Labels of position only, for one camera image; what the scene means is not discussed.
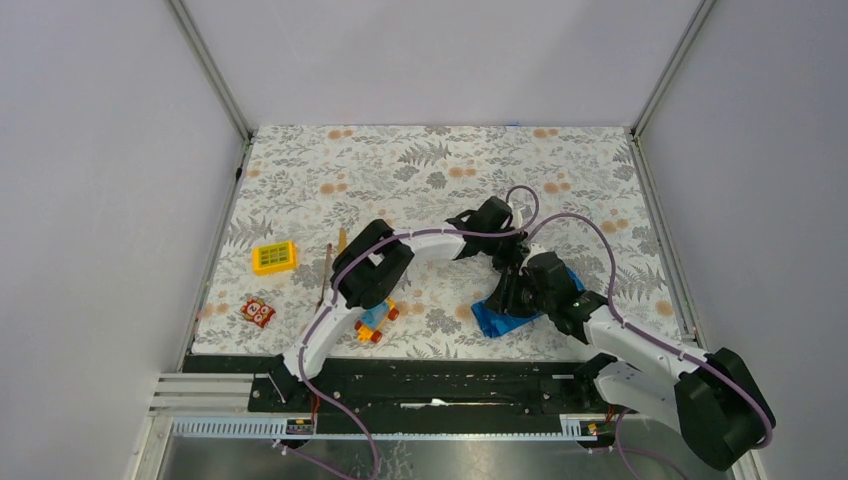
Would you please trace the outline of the blue cloth napkin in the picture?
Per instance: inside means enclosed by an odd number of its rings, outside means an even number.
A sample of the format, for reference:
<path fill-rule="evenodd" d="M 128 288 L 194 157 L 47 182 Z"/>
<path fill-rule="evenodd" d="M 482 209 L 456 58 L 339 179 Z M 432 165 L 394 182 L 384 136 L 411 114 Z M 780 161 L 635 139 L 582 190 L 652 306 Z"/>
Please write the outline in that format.
<path fill-rule="evenodd" d="M 556 312 L 561 300 L 574 301 L 585 287 L 565 265 L 509 268 L 493 292 L 471 306 L 483 335 L 498 338 L 535 319 Z"/>

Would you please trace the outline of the gold fork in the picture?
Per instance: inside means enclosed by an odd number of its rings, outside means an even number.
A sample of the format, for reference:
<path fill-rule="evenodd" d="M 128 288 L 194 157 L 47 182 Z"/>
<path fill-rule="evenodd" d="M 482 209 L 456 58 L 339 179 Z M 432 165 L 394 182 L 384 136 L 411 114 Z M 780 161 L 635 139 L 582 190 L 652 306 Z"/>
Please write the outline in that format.
<path fill-rule="evenodd" d="M 331 243 L 328 243 L 325 247 L 325 256 L 324 256 L 324 262 L 323 262 L 323 267 L 322 267 L 322 282 L 321 282 L 321 288 L 320 288 L 320 292 L 319 292 L 319 298 L 318 298 L 318 301 L 316 303 L 316 309 L 319 309 L 320 306 L 324 302 L 325 293 L 326 293 L 326 290 L 327 290 L 327 284 L 328 284 L 328 281 L 329 281 L 329 278 L 330 278 L 331 272 L 332 272 L 332 258 L 333 258 L 333 245 Z"/>

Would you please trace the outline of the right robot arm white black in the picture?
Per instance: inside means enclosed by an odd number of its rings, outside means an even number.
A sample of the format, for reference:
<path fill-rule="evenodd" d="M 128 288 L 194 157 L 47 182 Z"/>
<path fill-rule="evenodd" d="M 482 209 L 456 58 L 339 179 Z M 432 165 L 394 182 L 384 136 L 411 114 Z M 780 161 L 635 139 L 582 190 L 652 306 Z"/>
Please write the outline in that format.
<path fill-rule="evenodd" d="M 611 299 L 579 286 L 553 252 L 522 247 L 492 264 L 500 279 L 484 312 L 512 320 L 545 316 L 559 332 L 598 349 L 575 373 L 573 396 L 583 410 L 612 404 L 649 416 L 716 470 L 770 440 L 776 419 L 735 352 L 676 343 L 622 317 Z"/>

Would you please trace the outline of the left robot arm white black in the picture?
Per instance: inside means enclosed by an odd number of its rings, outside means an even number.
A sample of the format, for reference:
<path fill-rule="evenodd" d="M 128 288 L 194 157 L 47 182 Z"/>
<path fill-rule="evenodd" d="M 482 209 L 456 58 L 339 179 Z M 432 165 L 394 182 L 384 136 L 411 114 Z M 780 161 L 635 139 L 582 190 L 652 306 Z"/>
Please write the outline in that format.
<path fill-rule="evenodd" d="M 524 221 L 510 203 L 492 196 L 476 210 L 423 229 L 394 229 L 382 219 L 369 223 L 333 261 L 316 313 L 268 370 L 272 398 L 288 411 L 304 407 L 308 380 L 321 372 L 338 339 L 363 313 L 388 299 L 410 266 L 480 253 L 503 257 L 522 244 L 535 219 Z"/>

